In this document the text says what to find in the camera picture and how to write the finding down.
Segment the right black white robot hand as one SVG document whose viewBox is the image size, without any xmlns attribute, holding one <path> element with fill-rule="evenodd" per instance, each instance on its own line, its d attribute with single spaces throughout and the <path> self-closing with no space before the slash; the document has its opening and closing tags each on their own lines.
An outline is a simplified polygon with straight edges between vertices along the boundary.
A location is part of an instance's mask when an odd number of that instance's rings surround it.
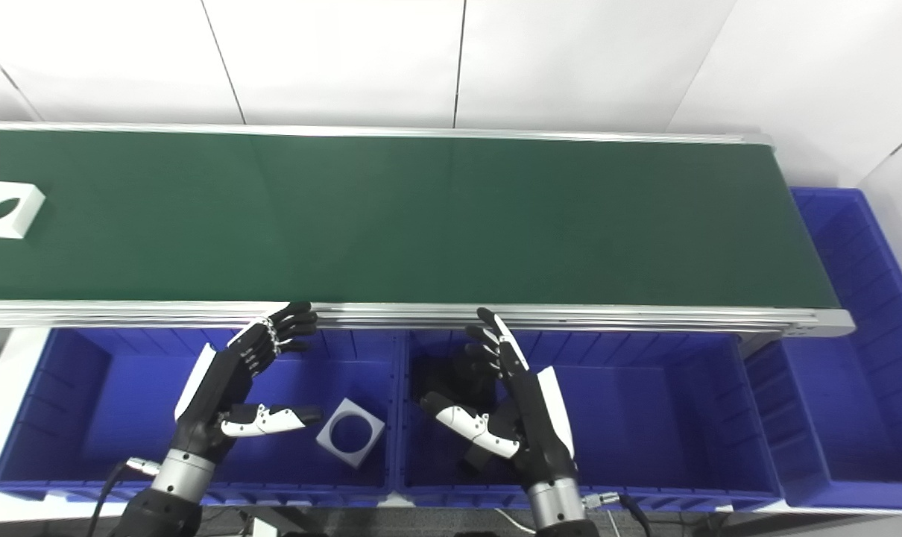
<svg viewBox="0 0 902 537">
<path fill-rule="evenodd" d="M 551 414 L 551 397 L 516 336 L 498 313 L 477 309 L 478 325 L 452 357 L 450 371 L 430 375 L 418 405 L 425 414 L 488 454 L 509 461 L 526 492 L 576 480 L 573 450 Z"/>
</svg>

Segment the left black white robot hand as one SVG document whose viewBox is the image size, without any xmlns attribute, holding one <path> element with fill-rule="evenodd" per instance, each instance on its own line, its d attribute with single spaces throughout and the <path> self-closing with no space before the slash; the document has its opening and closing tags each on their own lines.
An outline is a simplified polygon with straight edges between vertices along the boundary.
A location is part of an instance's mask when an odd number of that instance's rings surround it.
<svg viewBox="0 0 902 537">
<path fill-rule="evenodd" d="M 299 336 L 315 333 L 317 320 L 310 302 L 287 303 L 257 316 L 221 349 L 206 345 L 176 406 L 176 429 L 169 448 L 186 461 L 205 459 L 219 465 L 238 438 L 290 432 L 321 422 L 324 412 L 318 405 L 247 402 L 253 381 L 277 357 L 309 349 Z"/>
</svg>

